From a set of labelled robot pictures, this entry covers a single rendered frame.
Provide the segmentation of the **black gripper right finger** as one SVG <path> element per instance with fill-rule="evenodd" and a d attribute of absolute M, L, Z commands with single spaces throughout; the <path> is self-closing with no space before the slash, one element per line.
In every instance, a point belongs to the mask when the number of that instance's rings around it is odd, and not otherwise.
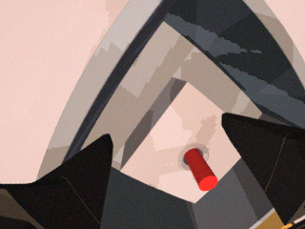
<path fill-rule="evenodd" d="M 239 114 L 221 126 L 283 224 L 305 217 L 305 129 Z"/>

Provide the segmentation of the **red peg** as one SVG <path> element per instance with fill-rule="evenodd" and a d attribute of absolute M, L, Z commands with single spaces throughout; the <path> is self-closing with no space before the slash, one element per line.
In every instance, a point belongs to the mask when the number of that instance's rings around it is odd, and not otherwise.
<path fill-rule="evenodd" d="M 213 169 L 209 167 L 207 161 L 203 159 L 202 154 L 197 149 L 191 149 L 184 156 L 188 167 L 191 168 L 195 182 L 201 191 L 210 191 L 217 184 L 217 178 Z"/>

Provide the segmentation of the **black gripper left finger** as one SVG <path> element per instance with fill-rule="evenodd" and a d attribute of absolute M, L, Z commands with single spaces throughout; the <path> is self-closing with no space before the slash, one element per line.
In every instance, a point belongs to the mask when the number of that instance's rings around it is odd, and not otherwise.
<path fill-rule="evenodd" d="M 0 184 L 0 215 L 38 229 L 100 229 L 113 157 L 103 134 L 32 183 Z"/>

